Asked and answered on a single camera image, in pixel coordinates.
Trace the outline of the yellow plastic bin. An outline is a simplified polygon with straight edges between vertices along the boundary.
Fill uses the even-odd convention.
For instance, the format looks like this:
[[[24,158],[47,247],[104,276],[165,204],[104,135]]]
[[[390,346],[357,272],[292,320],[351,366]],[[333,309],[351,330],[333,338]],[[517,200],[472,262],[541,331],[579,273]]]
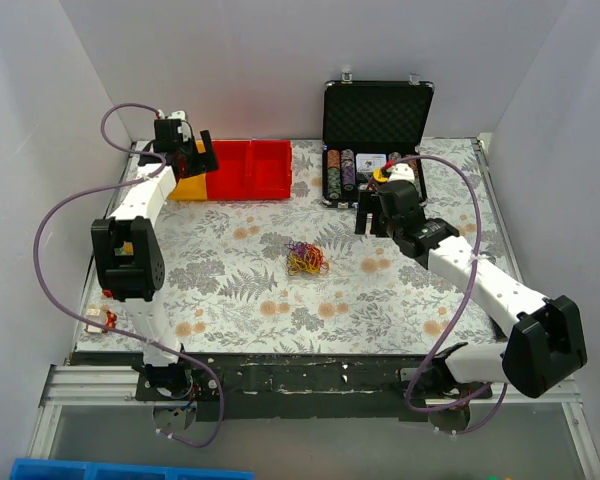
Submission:
[[[207,199],[206,147],[201,140],[189,141],[168,154],[174,170],[176,187],[169,199],[174,201],[205,201]]]

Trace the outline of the red double plastic bin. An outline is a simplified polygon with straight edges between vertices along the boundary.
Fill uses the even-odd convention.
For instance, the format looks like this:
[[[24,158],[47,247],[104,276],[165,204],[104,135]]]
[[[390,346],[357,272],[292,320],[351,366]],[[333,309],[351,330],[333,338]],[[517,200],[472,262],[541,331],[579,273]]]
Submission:
[[[263,201],[291,197],[289,140],[218,140],[213,147],[219,169],[206,175],[208,200]]]

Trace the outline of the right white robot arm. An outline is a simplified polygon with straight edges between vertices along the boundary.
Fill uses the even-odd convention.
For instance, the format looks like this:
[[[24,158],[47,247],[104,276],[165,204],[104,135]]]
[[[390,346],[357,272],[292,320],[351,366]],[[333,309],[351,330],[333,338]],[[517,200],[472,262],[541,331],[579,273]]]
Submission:
[[[470,383],[508,383],[538,398],[588,361],[580,310],[566,296],[532,290],[487,259],[459,231],[429,218],[411,182],[390,181],[359,194],[355,231],[391,239],[424,269],[467,292],[506,339],[488,345],[456,344],[425,369],[434,389],[455,397]]]

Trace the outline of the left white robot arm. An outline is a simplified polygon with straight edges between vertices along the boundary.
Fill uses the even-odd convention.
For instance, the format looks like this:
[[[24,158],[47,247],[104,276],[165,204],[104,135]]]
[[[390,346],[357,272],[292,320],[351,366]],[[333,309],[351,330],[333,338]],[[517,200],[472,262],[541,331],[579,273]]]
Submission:
[[[152,152],[163,155],[167,166],[156,177],[132,186],[111,215],[94,221],[91,238],[102,290],[122,304],[134,331],[148,340],[140,372],[159,394],[180,400],[191,394],[193,377],[175,354],[183,347],[164,310],[161,288],[166,267],[154,226],[177,182],[215,171],[218,162],[207,131],[200,133],[205,150],[198,150],[183,110],[156,119],[154,135],[139,158],[137,177],[160,166]]]

